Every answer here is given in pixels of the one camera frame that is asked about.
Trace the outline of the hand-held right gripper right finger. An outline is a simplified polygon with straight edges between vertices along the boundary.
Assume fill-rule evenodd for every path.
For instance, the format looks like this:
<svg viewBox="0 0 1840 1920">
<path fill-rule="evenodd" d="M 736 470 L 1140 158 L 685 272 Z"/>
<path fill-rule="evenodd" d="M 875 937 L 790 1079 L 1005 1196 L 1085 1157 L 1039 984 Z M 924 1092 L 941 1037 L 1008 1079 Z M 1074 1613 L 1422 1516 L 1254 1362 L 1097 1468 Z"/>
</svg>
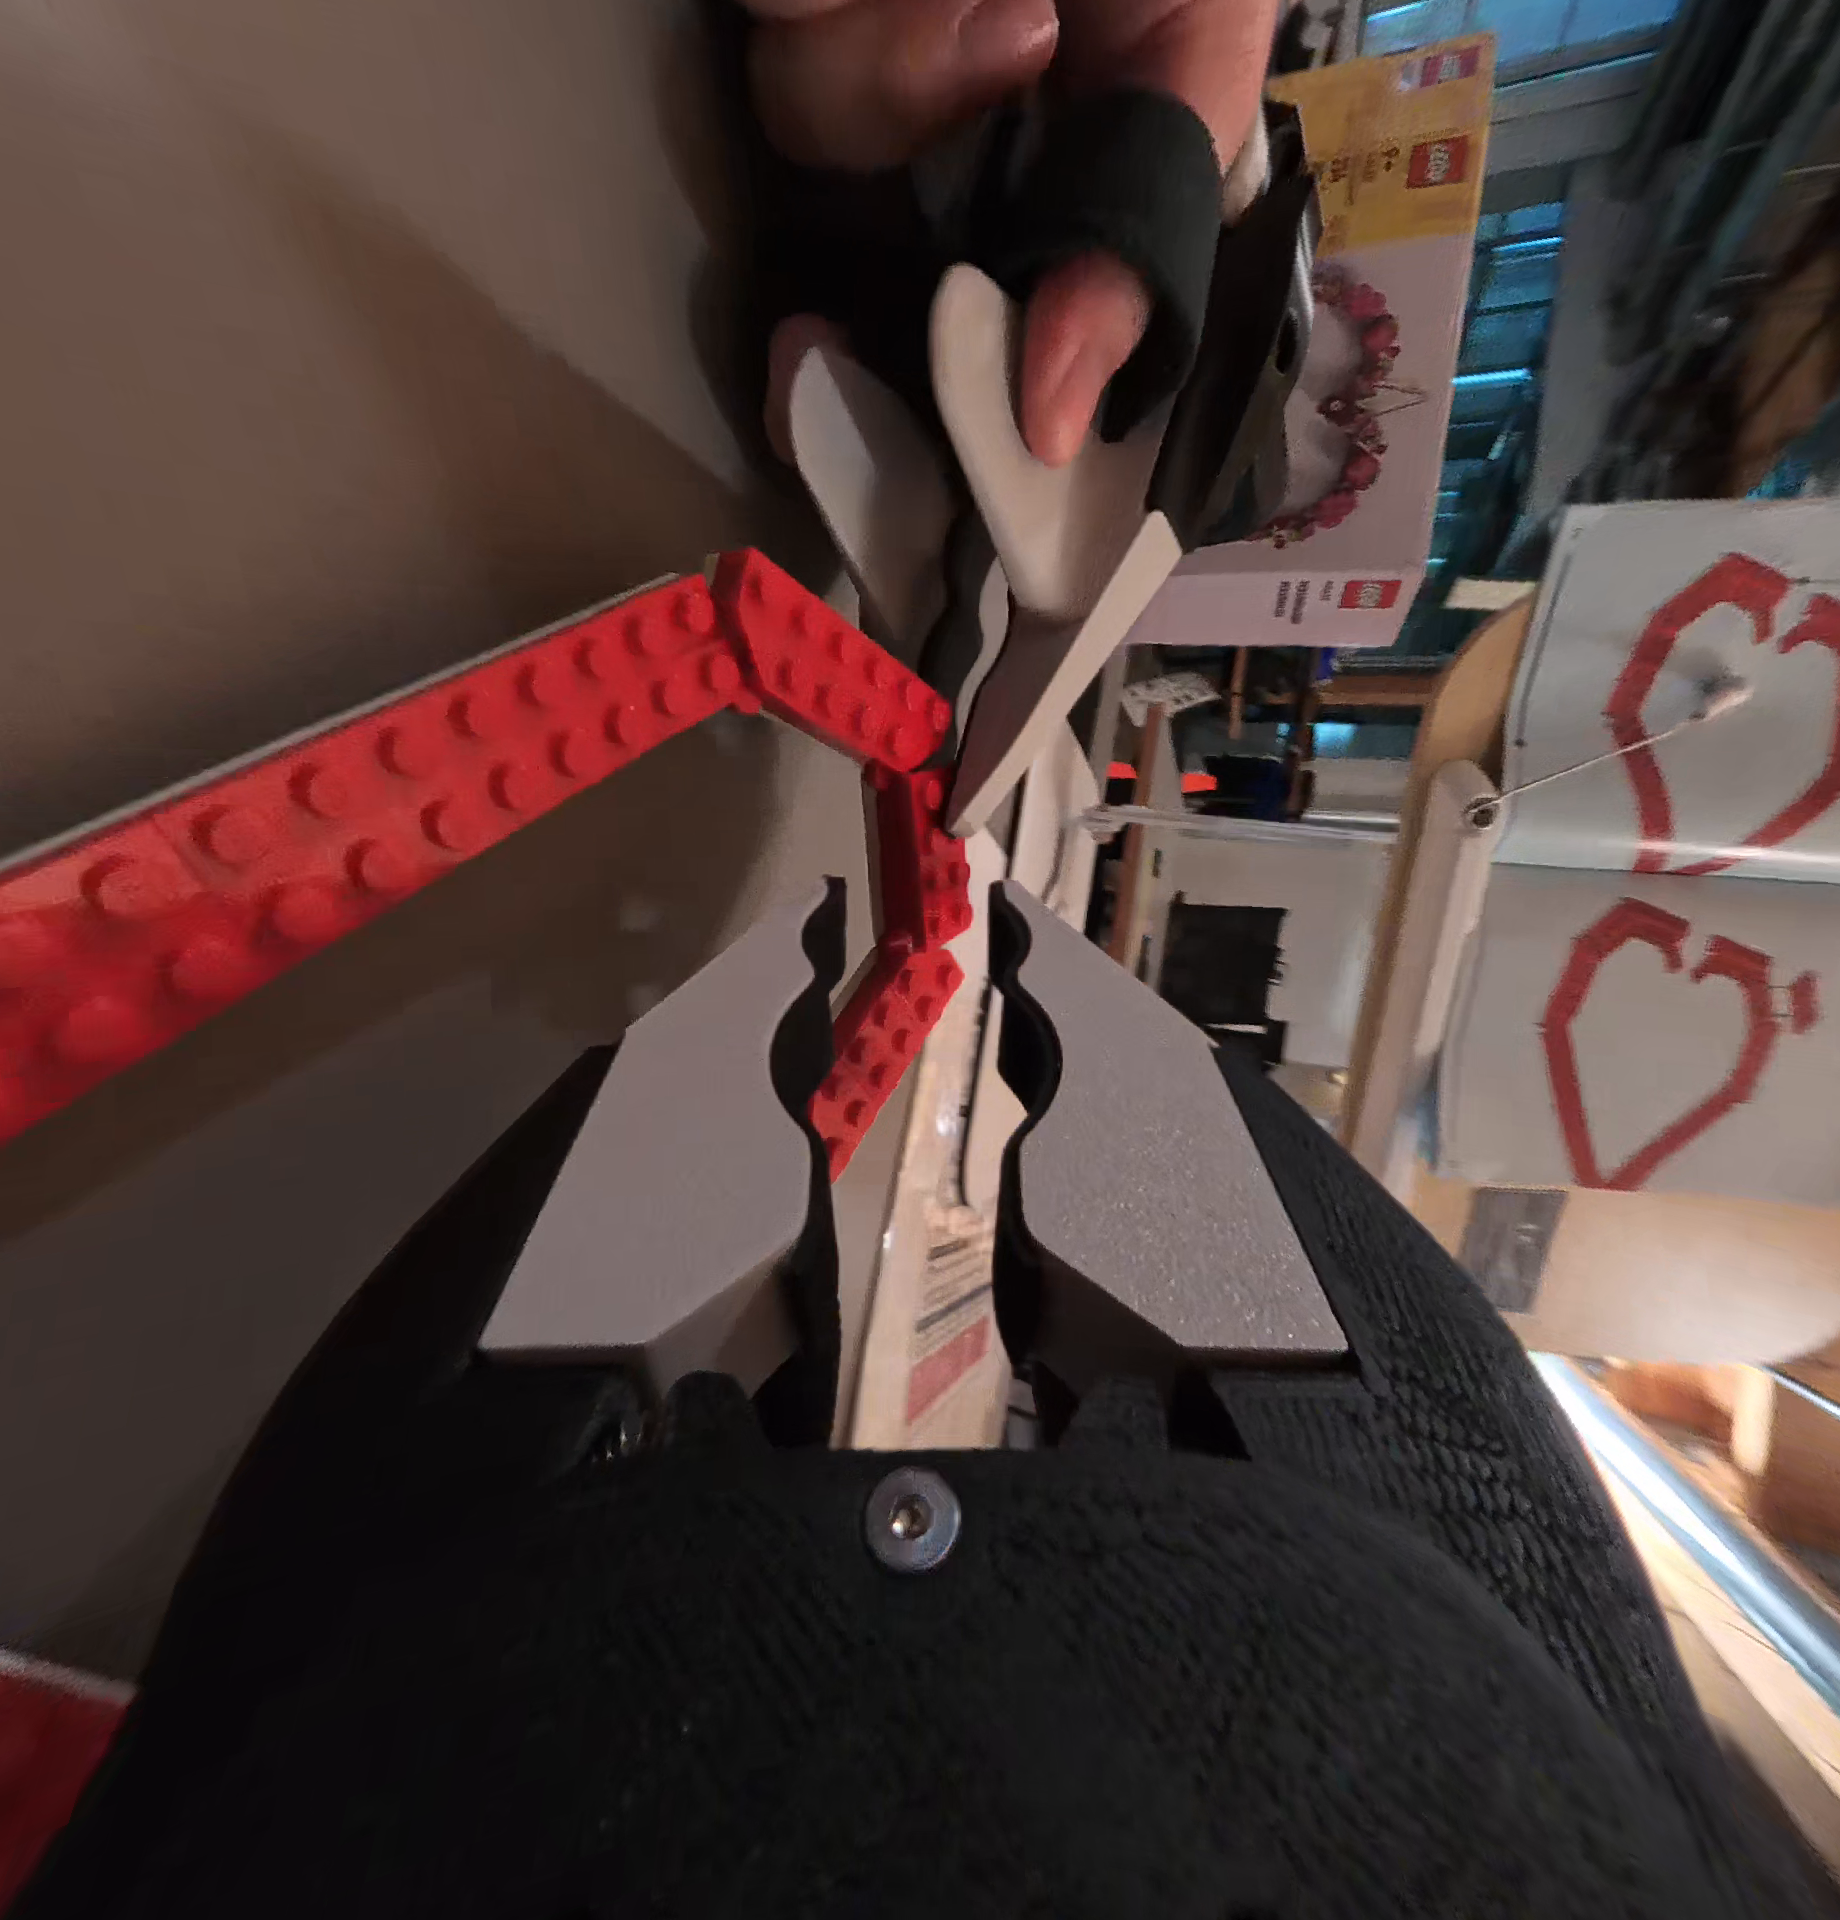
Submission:
<svg viewBox="0 0 1840 1920">
<path fill-rule="evenodd" d="M 1326 1374 L 1348 1336 L 1211 1036 L 1018 879 L 988 891 L 990 1300 L 1046 1374 Z"/>
</svg>

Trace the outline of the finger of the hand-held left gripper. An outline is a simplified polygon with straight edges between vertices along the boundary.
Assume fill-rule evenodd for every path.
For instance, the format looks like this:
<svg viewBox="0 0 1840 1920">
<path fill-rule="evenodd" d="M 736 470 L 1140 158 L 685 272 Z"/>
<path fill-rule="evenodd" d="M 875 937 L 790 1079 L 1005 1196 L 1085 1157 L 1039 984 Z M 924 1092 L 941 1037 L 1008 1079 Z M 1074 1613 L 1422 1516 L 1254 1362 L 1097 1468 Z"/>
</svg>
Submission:
<svg viewBox="0 0 1840 1920">
<path fill-rule="evenodd" d="M 811 347 L 788 444 L 859 598 L 863 628 L 950 707 L 971 707 L 1006 623 L 994 541 L 907 401 L 848 353 Z"/>
<path fill-rule="evenodd" d="M 1183 558 L 1172 519 L 1151 509 L 1091 608 L 1054 617 L 1014 608 L 975 692 L 941 824 L 968 838 L 988 824 L 1097 679 Z"/>
</svg>

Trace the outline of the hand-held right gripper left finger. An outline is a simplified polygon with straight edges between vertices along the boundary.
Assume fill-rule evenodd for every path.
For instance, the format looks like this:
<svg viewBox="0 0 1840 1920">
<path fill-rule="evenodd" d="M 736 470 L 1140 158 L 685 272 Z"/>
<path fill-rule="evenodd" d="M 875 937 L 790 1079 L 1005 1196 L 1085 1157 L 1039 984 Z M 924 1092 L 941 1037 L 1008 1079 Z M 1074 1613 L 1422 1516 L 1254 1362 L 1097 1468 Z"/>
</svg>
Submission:
<svg viewBox="0 0 1840 1920">
<path fill-rule="evenodd" d="M 827 1443 L 842 1315 L 833 1154 L 847 881 L 824 875 L 634 1019 L 479 1336 L 495 1363 L 594 1363 L 650 1399 L 720 1375 Z"/>
</svg>

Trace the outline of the long red lego plate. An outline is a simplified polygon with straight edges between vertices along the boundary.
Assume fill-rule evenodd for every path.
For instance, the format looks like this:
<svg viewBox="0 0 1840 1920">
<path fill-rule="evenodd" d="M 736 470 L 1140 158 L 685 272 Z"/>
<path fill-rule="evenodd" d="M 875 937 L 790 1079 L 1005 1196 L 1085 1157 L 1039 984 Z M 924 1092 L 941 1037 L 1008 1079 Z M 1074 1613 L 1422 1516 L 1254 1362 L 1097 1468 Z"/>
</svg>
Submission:
<svg viewBox="0 0 1840 1920">
<path fill-rule="evenodd" d="M 0 862 L 0 1147 L 728 707 L 672 575 Z"/>
</svg>

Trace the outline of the lego set box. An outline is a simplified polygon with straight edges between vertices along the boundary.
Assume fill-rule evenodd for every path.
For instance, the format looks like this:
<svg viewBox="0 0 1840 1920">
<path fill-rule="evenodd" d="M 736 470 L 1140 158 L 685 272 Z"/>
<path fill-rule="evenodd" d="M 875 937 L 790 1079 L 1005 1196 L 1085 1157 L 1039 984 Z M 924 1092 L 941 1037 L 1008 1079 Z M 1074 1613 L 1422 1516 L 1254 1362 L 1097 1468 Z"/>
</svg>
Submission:
<svg viewBox="0 0 1840 1920">
<path fill-rule="evenodd" d="M 1184 553 L 1151 645 L 1380 649 L 1429 578 L 1484 199 L 1491 31 L 1268 82 L 1316 181 L 1309 346 L 1285 490 L 1258 530 Z"/>
</svg>

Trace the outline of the person's left hand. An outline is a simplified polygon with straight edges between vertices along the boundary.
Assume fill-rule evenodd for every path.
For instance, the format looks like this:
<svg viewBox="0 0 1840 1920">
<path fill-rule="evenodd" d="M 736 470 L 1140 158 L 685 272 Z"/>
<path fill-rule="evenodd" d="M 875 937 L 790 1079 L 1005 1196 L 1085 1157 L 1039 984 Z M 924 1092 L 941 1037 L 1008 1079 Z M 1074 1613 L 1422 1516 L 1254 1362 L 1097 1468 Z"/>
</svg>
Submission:
<svg viewBox="0 0 1840 1920">
<path fill-rule="evenodd" d="M 924 305 L 979 265 L 1022 308 L 1018 421 L 1048 468 L 1192 368 L 1282 4 L 742 4 L 780 199 L 768 433 L 814 343 L 924 381 Z"/>
</svg>

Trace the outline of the black storage box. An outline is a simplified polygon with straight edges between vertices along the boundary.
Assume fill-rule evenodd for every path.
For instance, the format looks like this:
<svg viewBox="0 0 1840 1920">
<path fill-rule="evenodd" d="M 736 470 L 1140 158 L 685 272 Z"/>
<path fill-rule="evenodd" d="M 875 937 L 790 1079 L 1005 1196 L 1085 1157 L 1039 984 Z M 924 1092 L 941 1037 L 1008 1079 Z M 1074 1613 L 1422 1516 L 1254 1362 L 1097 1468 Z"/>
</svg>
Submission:
<svg viewBox="0 0 1840 1920">
<path fill-rule="evenodd" d="M 1287 907 L 1206 904 L 1183 891 L 1169 904 L 1156 991 L 1211 1036 L 1240 1037 L 1263 1068 L 1287 1057 L 1289 1023 L 1271 1014 L 1282 979 Z"/>
</svg>

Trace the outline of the printed paper sheet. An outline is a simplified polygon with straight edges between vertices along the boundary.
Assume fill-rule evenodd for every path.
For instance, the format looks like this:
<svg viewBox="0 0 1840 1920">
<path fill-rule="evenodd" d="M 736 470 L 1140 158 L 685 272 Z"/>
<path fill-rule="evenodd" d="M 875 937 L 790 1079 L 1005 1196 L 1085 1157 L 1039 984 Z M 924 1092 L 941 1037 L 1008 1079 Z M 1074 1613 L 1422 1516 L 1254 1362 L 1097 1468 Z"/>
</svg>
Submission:
<svg viewBox="0 0 1840 1920">
<path fill-rule="evenodd" d="M 961 984 L 902 1083 L 892 1181 L 845 1441 L 863 1452 L 992 1449 L 1008 1362 L 994 1320 L 994 1203 L 968 1196 L 985 1059 L 983 909 L 948 953 Z"/>
</svg>

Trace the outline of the white bar with screws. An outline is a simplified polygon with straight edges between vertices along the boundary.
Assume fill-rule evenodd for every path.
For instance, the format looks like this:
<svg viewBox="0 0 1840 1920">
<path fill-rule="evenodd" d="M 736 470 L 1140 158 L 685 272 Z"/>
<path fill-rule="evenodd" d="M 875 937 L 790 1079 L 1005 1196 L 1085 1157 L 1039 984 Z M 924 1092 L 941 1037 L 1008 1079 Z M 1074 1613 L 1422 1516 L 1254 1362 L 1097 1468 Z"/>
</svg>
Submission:
<svg viewBox="0 0 1840 1920">
<path fill-rule="evenodd" d="M 1418 1152 L 1429 1094 L 1465 953 L 1479 929 L 1500 832 L 1500 792 L 1473 760 L 1451 760 L 1409 794 L 1373 923 L 1347 1068 L 1341 1139 L 1384 1185 Z"/>
</svg>

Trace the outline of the paper with red heart drawings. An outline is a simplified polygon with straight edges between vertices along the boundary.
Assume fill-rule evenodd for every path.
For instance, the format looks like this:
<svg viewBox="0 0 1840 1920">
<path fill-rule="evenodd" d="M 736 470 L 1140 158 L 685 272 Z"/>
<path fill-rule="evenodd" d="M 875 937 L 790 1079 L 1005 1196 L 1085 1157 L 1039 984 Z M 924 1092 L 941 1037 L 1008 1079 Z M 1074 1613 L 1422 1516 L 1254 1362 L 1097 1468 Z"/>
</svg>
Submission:
<svg viewBox="0 0 1840 1920">
<path fill-rule="evenodd" d="M 1436 1169 L 1840 1209 L 1840 497 L 1571 509 L 1503 776 Z"/>
</svg>

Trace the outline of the metal tube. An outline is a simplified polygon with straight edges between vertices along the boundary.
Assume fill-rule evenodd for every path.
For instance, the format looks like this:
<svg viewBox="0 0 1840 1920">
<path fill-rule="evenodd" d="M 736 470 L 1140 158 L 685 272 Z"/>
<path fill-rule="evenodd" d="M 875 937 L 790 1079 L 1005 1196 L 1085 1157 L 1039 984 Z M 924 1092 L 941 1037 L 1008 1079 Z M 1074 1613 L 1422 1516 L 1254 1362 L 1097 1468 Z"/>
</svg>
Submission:
<svg viewBox="0 0 1840 1920">
<path fill-rule="evenodd" d="M 1661 1438 L 1564 1355 L 1531 1353 L 1585 1452 L 1840 1720 L 1840 1602 L 1705 1490 Z"/>
</svg>

